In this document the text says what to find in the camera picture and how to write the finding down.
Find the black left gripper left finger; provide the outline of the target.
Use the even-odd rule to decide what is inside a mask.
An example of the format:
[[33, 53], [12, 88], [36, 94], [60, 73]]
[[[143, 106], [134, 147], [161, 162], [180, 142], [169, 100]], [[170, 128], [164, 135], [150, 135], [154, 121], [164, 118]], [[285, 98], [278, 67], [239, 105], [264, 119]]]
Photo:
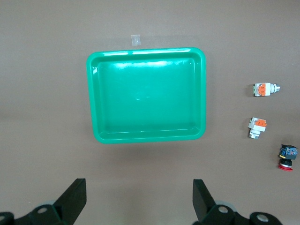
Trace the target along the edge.
[[86, 179], [76, 179], [53, 203], [36, 207], [23, 217], [0, 213], [2, 225], [72, 225], [87, 202]]

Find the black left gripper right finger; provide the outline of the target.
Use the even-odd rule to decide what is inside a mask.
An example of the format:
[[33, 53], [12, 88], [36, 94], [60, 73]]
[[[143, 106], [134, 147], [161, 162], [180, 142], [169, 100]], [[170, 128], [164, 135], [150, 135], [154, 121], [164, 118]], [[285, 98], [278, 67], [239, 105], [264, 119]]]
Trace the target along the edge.
[[205, 183], [193, 180], [193, 207], [197, 216], [195, 225], [280, 225], [275, 216], [264, 212], [253, 212], [249, 218], [224, 204], [216, 204]]

